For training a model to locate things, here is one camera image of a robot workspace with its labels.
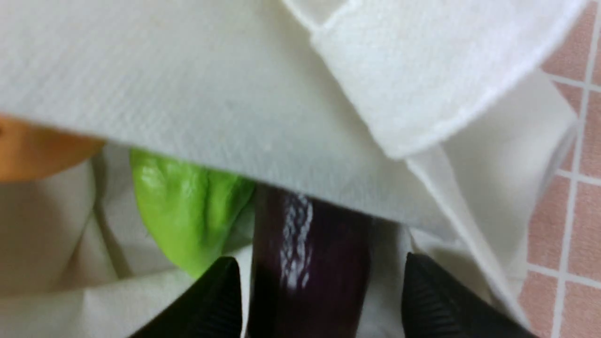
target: tile floor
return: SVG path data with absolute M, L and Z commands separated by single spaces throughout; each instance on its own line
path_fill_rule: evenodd
M 529 228 L 520 302 L 541 338 L 601 337 L 600 31 L 601 5 L 591 1 L 543 65 L 581 124 Z

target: purple eggplant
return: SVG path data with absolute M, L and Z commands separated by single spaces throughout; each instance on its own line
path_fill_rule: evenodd
M 372 217 L 261 186 L 249 338 L 354 338 L 370 276 Z

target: white fabric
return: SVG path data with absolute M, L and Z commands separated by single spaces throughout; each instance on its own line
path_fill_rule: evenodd
M 286 3 L 374 139 L 401 159 L 485 112 L 549 54 L 586 2 Z
M 400 335 L 408 250 L 425 251 L 525 323 L 516 294 L 526 225 L 575 116 L 542 73 L 523 78 L 584 1 L 285 3 L 309 34 L 267 0 L 0 0 L 0 111 L 409 226 L 413 244 L 405 226 L 378 228 L 360 338 Z M 369 13 L 377 24 L 349 26 Z M 383 40 L 380 28 L 392 34 Z M 490 40 L 505 32 L 509 45 Z M 374 45 L 360 47 L 366 41 Z M 466 70 L 458 60 L 467 56 Z M 411 155 L 393 161 L 382 149 Z M 96 210 L 89 164 L 0 186 L 6 336 L 123 337 L 191 282 L 137 217 L 126 151 L 109 146 L 94 164 Z M 44 188 L 53 182 L 59 188 Z M 25 201 L 39 216 L 19 214 Z M 248 287 L 248 261 L 240 263 Z

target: grout line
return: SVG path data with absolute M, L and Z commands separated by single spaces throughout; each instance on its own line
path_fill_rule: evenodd
M 574 274 L 568 274 L 566 281 L 571 281 L 574 283 L 594 287 L 595 289 L 601 289 L 601 281 L 592 280 L 590 278 L 586 278 L 586 277 L 582 277 L 582 276 L 578 276 L 578 275 L 574 275 Z
M 594 186 L 601 186 L 601 179 L 596 177 L 591 177 L 583 174 L 575 174 L 569 171 L 559 169 L 555 172 L 557 176 L 565 177 L 567 179 L 576 180 L 578 182 L 587 183 Z
M 545 266 L 540 266 L 532 263 L 528 263 L 528 271 L 536 272 L 541 275 L 545 275 L 548 277 L 559 278 L 559 271 L 551 268 L 547 268 Z M 564 276 L 565 281 L 571 281 L 574 283 L 594 287 L 595 289 L 601 290 L 601 281 L 593 280 L 588 277 L 578 276 L 571 273 L 566 273 Z
M 559 271 L 557 271 L 557 270 L 545 268 L 544 266 L 530 264 L 530 263 L 528 263 L 528 270 L 530 270 L 532 272 L 537 272 L 541 275 L 551 276 L 551 277 L 555 277 L 555 278 L 559 278 L 559 274 L 560 274 Z
M 566 179 L 574 179 L 574 174 L 572 174 L 570 171 L 567 171 L 567 170 L 557 169 L 555 174 L 557 176 L 565 177 Z
M 578 182 L 588 183 L 590 185 L 601 186 L 601 179 L 596 177 L 590 177 L 582 174 L 575 174 L 574 178 L 578 180 Z
M 587 84 L 582 81 L 572 80 L 569 78 L 565 78 L 563 76 L 553 75 L 553 74 L 548 74 L 548 73 L 547 73 L 547 76 L 549 77 L 549 79 L 551 81 L 558 82 L 560 84 L 567 84 L 567 85 L 571 85 L 572 87 L 584 88 L 584 89 L 588 89 L 588 90 L 592 90 L 592 91 L 601 92 L 601 85 L 596 85 L 596 84 L 591 84 L 591 83 Z
M 585 83 L 582 81 L 564 78 L 563 76 L 559 76 L 559 75 L 553 75 L 553 74 L 547 74 L 547 75 L 548 75 L 549 79 L 551 79 L 555 82 L 559 82 L 560 84 L 568 84 L 568 85 L 572 85 L 572 86 L 578 87 L 578 88 L 586 87 Z
M 597 5 L 597 13 L 595 14 L 595 24 L 593 26 L 593 37 L 591 39 L 591 47 L 588 52 L 587 68 L 584 78 L 584 86 L 582 90 L 582 102 L 580 107 L 578 134 L 576 136 L 576 147 L 574 158 L 572 160 L 572 179 L 570 180 L 570 192 L 567 202 L 566 226 L 564 229 L 564 237 L 561 246 L 560 268 L 557 280 L 557 293 L 555 296 L 555 307 L 553 309 L 553 327 L 551 330 L 551 338 L 560 338 L 561 322 L 563 319 L 564 299 L 566 297 L 566 279 L 568 277 L 568 262 L 570 255 L 570 242 L 572 239 L 572 230 L 574 225 L 574 208 L 576 206 L 576 193 L 578 190 L 578 180 L 574 179 L 580 175 L 580 160 L 582 157 L 582 143 L 584 139 L 584 126 L 587 120 L 588 98 L 590 91 L 593 89 L 591 81 L 593 78 L 593 70 L 595 58 L 597 56 L 597 47 L 599 42 L 599 31 L 601 30 L 601 5 Z

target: green bell pepper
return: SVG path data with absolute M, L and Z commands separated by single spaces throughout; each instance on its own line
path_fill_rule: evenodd
M 130 152 L 140 216 L 167 258 L 194 278 L 221 255 L 254 182 L 140 149 Z

